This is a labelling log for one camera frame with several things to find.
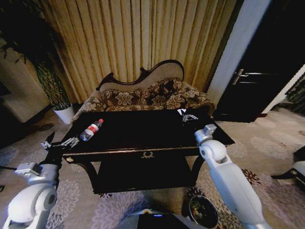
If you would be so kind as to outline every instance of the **wall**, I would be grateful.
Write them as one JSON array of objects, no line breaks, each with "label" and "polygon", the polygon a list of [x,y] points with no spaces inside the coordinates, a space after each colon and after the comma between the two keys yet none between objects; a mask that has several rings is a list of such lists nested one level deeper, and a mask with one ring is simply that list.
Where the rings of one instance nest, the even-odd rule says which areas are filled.
[{"label": "wall", "polygon": [[286,84],[286,86],[280,91],[279,94],[272,100],[272,102],[264,109],[263,114],[268,113],[272,107],[277,105],[285,97],[285,93],[300,79],[300,77],[305,73],[305,64],[303,67],[292,77],[292,79]]},{"label": "wall", "polygon": [[11,94],[3,95],[5,105],[20,122],[26,122],[45,108],[49,101],[43,92],[35,70],[28,62],[22,60],[15,63],[19,55],[8,50],[7,58],[0,56],[0,81],[10,90]]},{"label": "wall", "polygon": [[207,96],[218,104],[271,0],[245,0],[219,61]]}]

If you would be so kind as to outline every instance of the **sofa backrest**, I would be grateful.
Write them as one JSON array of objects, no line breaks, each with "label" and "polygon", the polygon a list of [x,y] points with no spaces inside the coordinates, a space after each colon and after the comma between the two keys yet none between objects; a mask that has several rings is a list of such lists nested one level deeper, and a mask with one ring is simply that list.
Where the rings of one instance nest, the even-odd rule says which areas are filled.
[{"label": "sofa backrest", "polygon": [[140,77],[132,83],[120,82],[113,77],[113,73],[110,73],[102,80],[96,90],[103,92],[107,89],[114,89],[130,92],[140,88],[140,90],[143,92],[153,83],[166,78],[178,78],[183,81],[184,69],[179,61],[162,61],[155,65],[151,70],[145,70],[144,68],[141,68]]}]

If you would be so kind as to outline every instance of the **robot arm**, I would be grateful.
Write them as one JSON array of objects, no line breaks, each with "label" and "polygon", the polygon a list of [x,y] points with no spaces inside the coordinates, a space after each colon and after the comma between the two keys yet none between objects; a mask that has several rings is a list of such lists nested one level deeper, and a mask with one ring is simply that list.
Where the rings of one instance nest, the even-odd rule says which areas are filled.
[{"label": "robot arm", "polygon": [[4,229],[44,229],[51,209],[57,200],[59,169],[62,150],[71,149],[79,139],[70,138],[63,143],[50,143],[52,133],[41,144],[48,151],[44,161],[20,164],[15,173],[26,178],[29,186],[18,193],[8,207]]},{"label": "robot arm", "polygon": [[270,229],[263,216],[261,201],[242,170],[231,161],[225,146],[212,140],[215,129],[213,124],[207,125],[204,130],[195,132],[195,138],[222,199],[244,228]]}]

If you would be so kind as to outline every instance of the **door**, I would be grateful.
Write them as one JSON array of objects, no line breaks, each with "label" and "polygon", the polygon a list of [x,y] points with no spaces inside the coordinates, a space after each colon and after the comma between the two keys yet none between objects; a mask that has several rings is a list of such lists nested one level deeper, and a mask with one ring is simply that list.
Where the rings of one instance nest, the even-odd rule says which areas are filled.
[{"label": "door", "polygon": [[274,0],[228,84],[215,120],[252,122],[305,63],[305,1]]}]

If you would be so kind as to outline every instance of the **door handle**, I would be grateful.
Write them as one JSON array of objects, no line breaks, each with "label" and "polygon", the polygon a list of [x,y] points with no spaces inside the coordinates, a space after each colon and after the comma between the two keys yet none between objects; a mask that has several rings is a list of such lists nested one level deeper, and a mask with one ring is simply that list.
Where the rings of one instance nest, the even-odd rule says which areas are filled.
[{"label": "door handle", "polygon": [[247,73],[243,75],[243,71],[244,71],[243,69],[238,70],[238,73],[237,73],[236,77],[234,78],[232,85],[236,85],[236,83],[240,77],[247,77],[249,75]]}]

